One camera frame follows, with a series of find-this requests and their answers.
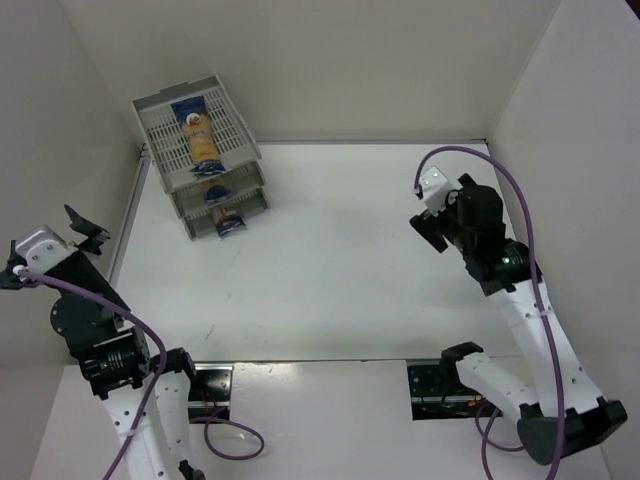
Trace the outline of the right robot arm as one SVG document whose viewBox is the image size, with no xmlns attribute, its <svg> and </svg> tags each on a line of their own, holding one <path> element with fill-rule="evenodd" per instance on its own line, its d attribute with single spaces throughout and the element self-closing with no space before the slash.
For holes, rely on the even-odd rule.
<svg viewBox="0 0 640 480">
<path fill-rule="evenodd" d="M 530 272 L 528 247 L 509 238 L 497 191 L 463 175 L 456 184 L 432 167 L 419 178 L 426 209 L 411 226 L 438 252 L 456 247 L 469 275 L 505 319 L 533 380 L 496 365 L 474 342 L 443 350 L 444 386 L 483 395 L 516 425 L 528 455 L 553 462 L 558 422 L 565 422 L 563 456 L 599 445 L 628 419 L 590 379 L 564 333 L 543 279 Z"/>
</svg>

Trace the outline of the blue yellow spaghetti bag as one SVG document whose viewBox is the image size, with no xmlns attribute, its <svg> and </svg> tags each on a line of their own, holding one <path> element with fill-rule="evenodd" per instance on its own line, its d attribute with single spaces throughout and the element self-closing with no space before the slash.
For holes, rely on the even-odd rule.
<svg viewBox="0 0 640 480">
<path fill-rule="evenodd" d="M 207 202 L 220 202 L 232 195 L 231 188 L 222 176 L 207 180 L 203 183 L 205 200 Z"/>
</svg>

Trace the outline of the pasta bag label side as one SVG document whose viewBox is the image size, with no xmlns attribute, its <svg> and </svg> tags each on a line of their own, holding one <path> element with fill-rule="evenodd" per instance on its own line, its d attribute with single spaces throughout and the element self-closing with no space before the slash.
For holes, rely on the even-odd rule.
<svg viewBox="0 0 640 480">
<path fill-rule="evenodd" d="M 219 238 L 224 239 L 236 230 L 244 230 L 246 222 L 240 210 L 234 206 L 218 206 L 211 210 L 216 233 Z"/>
<path fill-rule="evenodd" d="M 191 151 L 197 176 L 214 176 L 226 172 L 214 143 L 213 129 L 203 96 L 187 98 L 171 104 L 172 111 Z"/>
</svg>

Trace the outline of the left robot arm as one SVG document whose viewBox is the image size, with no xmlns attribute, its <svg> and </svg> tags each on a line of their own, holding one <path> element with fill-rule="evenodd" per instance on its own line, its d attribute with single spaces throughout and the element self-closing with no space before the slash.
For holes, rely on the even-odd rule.
<svg viewBox="0 0 640 480">
<path fill-rule="evenodd" d="M 189 446 L 190 355 L 167 349 L 94 266 L 109 232 L 71 206 L 65 211 L 83 241 L 67 242 L 47 226 L 13 241 L 2 289 L 59 292 L 50 323 L 110 417 L 120 442 L 115 466 L 126 465 L 132 479 L 204 478 Z"/>
</svg>

